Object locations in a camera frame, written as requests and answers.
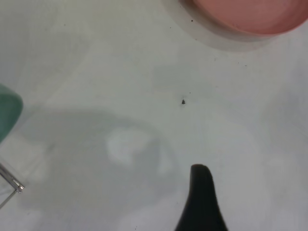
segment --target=green object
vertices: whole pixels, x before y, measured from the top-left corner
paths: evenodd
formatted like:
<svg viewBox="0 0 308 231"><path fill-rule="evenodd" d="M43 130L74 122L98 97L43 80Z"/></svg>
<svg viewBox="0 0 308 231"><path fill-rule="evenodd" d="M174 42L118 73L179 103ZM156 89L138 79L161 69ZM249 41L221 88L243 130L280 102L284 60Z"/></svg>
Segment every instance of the green object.
<svg viewBox="0 0 308 231"><path fill-rule="evenodd" d="M21 97L0 84L0 143L15 125L22 109Z"/></svg>

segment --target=black object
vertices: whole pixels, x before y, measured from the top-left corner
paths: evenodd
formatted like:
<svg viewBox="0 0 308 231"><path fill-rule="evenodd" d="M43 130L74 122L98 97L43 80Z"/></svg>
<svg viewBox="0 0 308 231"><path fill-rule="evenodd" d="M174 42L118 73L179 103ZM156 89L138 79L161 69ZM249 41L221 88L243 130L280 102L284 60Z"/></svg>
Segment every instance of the black object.
<svg viewBox="0 0 308 231"><path fill-rule="evenodd" d="M228 231L219 210L213 177L207 166L191 167L189 195L175 231Z"/></svg>

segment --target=pink dish rim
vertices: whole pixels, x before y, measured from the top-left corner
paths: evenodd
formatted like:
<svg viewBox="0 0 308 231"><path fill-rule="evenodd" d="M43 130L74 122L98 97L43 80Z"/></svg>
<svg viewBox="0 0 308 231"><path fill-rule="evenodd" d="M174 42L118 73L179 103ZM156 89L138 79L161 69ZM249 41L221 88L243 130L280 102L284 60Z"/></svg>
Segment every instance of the pink dish rim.
<svg viewBox="0 0 308 231"><path fill-rule="evenodd" d="M247 35L253 35L253 36L275 36L275 35L281 35L281 34L284 34L284 33L287 33L289 31L292 31L298 27L300 27L301 25L303 25L307 20L308 20L308 14L306 16L306 18L300 22L299 24L297 24L296 26L288 29L288 30L285 30L285 31L282 31L282 32L278 32L278 33L265 33L265 34L260 34L260 33L254 33L254 32L250 32L250 31L246 31L246 30L241 30L229 23L227 23L226 21L224 20L221 20L219 17L216 17L213 13L211 13L210 11L208 11L202 4L200 4L200 2L198 0L193 0L193 2L206 14L208 14L212 19L214 19L216 22L220 23L221 25L223 26L226 26L226 27L229 27L230 29L234 30L234 31L238 31L238 32L241 32L241 33L244 33L244 34L247 34Z"/></svg>

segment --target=white table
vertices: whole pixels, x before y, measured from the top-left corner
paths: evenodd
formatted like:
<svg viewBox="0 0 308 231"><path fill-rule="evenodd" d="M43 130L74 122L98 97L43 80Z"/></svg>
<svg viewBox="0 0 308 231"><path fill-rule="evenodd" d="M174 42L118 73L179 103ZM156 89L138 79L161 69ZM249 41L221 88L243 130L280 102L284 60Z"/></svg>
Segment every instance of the white table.
<svg viewBox="0 0 308 231"><path fill-rule="evenodd" d="M196 163L230 231L307 229L308 24L256 39L176 0L11 0L0 30L25 103L0 161L26 185L1 230L171 231Z"/></svg>

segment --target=pink bowl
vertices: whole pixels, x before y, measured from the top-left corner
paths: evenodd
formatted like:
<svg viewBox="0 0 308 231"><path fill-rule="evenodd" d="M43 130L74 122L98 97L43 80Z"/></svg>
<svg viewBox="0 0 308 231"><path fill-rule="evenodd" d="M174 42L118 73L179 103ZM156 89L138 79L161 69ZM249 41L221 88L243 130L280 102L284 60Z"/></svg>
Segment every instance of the pink bowl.
<svg viewBox="0 0 308 231"><path fill-rule="evenodd" d="M308 19L308 0L194 0L219 23L252 35L278 35Z"/></svg>

